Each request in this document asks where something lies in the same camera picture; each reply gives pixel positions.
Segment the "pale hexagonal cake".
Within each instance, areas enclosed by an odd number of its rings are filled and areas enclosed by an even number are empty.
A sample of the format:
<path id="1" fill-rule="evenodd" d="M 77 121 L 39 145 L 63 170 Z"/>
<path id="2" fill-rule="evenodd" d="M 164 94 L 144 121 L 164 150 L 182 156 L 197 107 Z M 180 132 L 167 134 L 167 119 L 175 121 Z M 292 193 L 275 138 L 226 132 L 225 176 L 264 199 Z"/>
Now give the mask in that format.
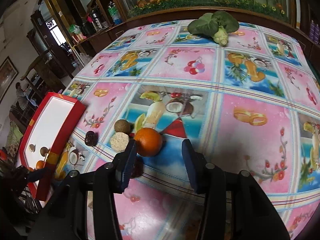
<path id="1" fill-rule="evenodd" d="M 123 132 L 116 132 L 110 138 L 110 145 L 115 152 L 123 152 L 129 143 L 129 136 Z"/>

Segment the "brown round longan fruit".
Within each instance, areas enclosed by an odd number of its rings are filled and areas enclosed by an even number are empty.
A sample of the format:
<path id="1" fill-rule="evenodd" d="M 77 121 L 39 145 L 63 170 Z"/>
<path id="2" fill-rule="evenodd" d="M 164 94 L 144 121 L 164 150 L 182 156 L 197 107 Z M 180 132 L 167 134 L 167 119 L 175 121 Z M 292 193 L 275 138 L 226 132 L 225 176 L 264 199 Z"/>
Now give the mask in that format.
<path id="1" fill-rule="evenodd" d="M 119 119 L 114 123 L 114 130 L 115 132 L 130 134 L 131 124 L 127 120 Z"/>

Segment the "green snack bag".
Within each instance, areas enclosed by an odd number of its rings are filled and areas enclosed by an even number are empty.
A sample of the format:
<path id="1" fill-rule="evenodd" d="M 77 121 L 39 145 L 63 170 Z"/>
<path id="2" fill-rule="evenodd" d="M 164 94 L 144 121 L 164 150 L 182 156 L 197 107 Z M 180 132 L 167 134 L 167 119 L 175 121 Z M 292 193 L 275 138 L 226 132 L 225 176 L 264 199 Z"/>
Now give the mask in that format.
<path id="1" fill-rule="evenodd" d="M 76 43 L 80 43 L 85 40 L 87 37 L 81 32 L 80 27 L 76 24 L 71 24 L 68 31 L 72 34 L 72 38 Z"/>

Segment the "green plastic bottle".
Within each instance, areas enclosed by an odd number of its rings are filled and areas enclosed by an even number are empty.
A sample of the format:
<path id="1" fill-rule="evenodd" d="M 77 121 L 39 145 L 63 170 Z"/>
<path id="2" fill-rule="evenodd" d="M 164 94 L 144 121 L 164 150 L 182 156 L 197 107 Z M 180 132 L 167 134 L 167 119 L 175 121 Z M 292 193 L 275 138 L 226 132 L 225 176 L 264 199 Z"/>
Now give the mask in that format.
<path id="1" fill-rule="evenodd" d="M 110 13 L 112 20 L 114 24 L 118 25 L 122 23 L 122 20 L 120 18 L 120 14 L 118 9 L 116 8 L 115 4 L 113 2 L 110 2 L 108 5 L 108 12 Z"/>

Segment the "steel thermos flask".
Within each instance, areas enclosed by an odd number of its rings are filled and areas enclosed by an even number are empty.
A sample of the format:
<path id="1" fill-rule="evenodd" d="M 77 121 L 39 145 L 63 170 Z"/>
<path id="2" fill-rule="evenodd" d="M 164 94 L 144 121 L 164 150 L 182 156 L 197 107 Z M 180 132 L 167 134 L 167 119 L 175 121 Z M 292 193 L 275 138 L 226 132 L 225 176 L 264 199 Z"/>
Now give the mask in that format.
<path id="1" fill-rule="evenodd" d="M 94 21 L 95 23 L 95 26 L 98 30 L 102 29 L 103 28 L 103 25 L 97 15 L 97 13 L 95 12 L 95 10 L 92 10 L 91 11 L 91 16 L 92 16 L 92 20 Z"/>

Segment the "framed wall painting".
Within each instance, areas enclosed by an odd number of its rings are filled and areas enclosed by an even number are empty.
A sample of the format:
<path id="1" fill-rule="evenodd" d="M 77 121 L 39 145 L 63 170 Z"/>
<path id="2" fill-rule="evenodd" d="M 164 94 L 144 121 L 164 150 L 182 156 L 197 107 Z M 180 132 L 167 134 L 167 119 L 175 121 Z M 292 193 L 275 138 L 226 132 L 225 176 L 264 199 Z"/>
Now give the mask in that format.
<path id="1" fill-rule="evenodd" d="M 18 73 L 19 71 L 14 66 L 10 57 L 7 56 L 0 67 L 0 102 L 3 100 L 6 92 L 8 91 Z"/>

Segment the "large orange tangerine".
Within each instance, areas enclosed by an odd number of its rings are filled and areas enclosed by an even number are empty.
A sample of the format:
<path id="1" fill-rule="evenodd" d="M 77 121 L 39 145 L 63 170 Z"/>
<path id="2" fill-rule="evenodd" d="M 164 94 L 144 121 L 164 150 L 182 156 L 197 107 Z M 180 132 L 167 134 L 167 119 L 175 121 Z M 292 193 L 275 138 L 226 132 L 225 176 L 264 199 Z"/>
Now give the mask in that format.
<path id="1" fill-rule="evenodd" d="M 137 153 L 143 157 L 153 157 L 162 148 L 162 136 L 152 128 L 141 128 L 134 137 L 137 144 Z"/>

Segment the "purple bottles on shelf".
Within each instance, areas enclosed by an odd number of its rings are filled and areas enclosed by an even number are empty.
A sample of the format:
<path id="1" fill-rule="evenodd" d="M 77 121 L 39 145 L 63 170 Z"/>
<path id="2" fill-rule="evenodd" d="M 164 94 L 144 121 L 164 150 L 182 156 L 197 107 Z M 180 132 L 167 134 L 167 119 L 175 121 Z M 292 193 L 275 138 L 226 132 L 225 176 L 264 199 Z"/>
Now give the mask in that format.
<path id="1" fill-rule="evenodd" d="M 315 44 L 319 44 L 319 36 L 320 36 L 319 25 L 312 20 L 310 23 L 309 38 L 313 40 Z"/>

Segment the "square tan cake piece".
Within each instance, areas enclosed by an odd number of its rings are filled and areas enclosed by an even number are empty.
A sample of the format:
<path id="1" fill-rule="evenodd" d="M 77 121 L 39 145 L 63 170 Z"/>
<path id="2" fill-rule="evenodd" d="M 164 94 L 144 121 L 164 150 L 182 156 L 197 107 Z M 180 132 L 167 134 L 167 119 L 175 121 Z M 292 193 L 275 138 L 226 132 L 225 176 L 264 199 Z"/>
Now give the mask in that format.
<path id="1" fill-rule="evenodd" d="M 35 145 L 30 144 L 30 145 L 28 146 L 28 148 L 29 148 L 29 150 L 30 150 L 31 152 L 35 152 Z"/>

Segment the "red gift box tray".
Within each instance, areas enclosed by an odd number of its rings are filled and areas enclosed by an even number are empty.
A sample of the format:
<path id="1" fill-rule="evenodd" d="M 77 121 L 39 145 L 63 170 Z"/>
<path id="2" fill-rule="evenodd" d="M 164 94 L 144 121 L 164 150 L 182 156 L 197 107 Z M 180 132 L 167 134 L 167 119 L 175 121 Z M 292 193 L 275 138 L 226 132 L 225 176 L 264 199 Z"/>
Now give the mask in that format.
<path id="1" fill-rule="evenodd" d="M 35 199 L 46 201 L 60 155 L 85 110 L 79 100 L 49 92 L 33 114 L 18 152 L 26 168 L 35 168 L 39 160 L 46 162 L 44 168 L 48 170 L 43 178 L 28 184 Z M 35 152 L 29 150 L 30 144 L 35 145 Z M 41 147 L 49 149 L 46 157 L 40 154 Z"/>

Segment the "wooden glass display cabinet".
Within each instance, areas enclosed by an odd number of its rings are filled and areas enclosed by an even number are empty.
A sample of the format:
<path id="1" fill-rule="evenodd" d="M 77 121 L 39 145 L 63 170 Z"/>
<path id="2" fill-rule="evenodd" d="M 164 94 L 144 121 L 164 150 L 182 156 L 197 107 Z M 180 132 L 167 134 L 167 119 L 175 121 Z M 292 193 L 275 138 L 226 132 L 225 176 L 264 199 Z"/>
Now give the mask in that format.
<path id="1" fill-rule="evenodd" d="M 190 19 L 207 11 L 227 10 L 234 17 L 273 30 L 283 31 L 298 40 L 304 53 L 319 53 L 319 44 L 309 38 L 310 7 L 306 0 L 44 0 L 67 42 L 78 51 L 93 55 L 118 38 L 128 28 L 159 21 Z M 121 24 L 114 24 L 108 5 L 113 2 Z M 95 10 L 103 28 L 92 20 Z M 87 37 L 76 43 L 68 31 L 71 24 Z"/>

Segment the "seated person in background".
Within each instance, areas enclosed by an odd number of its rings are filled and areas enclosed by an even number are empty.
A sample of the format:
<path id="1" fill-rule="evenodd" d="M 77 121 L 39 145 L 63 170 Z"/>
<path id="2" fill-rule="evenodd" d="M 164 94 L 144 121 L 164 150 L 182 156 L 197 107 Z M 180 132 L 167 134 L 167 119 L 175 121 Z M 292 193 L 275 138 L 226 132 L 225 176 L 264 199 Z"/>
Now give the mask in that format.
<path id="1" fill-rule="evenodd" d="M 21 110 L 24 111 L 29 105 L 30 100 L 25 95 L 24 90 L 22 89 L 21 84 L 19 82 L 16 83 L 15 87 L 16 87 L 16 96 L 17 96 L 18 104 Z"/>

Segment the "small tangerine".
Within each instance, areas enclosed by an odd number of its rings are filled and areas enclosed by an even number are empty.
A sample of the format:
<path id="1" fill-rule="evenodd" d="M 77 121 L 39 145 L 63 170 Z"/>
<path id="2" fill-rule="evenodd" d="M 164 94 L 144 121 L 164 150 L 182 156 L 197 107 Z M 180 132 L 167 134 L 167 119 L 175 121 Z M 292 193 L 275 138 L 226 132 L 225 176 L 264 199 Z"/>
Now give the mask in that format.
<path id="1" fill-rule="evenodd" d="M 36 168 L 37 170 L 40 170 L 40 169 L 44 168 L 45 164 L 46 164 L 46 162 L 45 162 L 44 160 L 39 160 L 39 161 L 36 163 L 35 168 Z"/>

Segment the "colourful fruit print tablecloth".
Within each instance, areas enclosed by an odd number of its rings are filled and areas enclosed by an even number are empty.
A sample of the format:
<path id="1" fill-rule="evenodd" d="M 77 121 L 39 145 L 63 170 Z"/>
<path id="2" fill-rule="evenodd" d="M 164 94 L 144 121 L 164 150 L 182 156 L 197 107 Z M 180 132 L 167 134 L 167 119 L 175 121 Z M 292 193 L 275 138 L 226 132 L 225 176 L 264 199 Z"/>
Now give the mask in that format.
<path id="1" fill-rule="evenodd" d="M 194 239 L 204 198 L 181 153 L 189 139 L 222 170 L 247 170 L 295 239 L 319 206 L 319 84 L 300 43 L 240 23 L 222 47 L 188 32 L 188 21 L 126 31 L 98 53 L 64 94 L 86 111 L 55 172 L 91 172 L 111 161 L 119 119 L 155 129 L 163 146 L 142 157 L 143 174 L 116 195 L 124 239 Z M 98 143 L 85 145 L 88 131 Z"/>

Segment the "dark red jujube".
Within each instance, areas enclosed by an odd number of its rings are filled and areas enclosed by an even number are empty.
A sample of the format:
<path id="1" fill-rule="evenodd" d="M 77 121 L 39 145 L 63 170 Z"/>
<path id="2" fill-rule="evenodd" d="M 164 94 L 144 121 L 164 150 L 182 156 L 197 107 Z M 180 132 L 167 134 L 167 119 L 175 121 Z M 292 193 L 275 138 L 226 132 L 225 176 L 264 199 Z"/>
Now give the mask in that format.
<path id="1" fill-rule="evenodd" d="M 133 165 L 133 170 L 131 173 L 131 178 L 137 178 L 140 177 L 143 174 L 144 170 L 144 161 L 141 156 L 136 156 L 135 163 Z"/>
<path id="2" fill-rule="evenodd" d="M 93 147 L 98 143 L 98 134 L 94 131 L 88 131 L 85 135 L 85 145 Z"/>

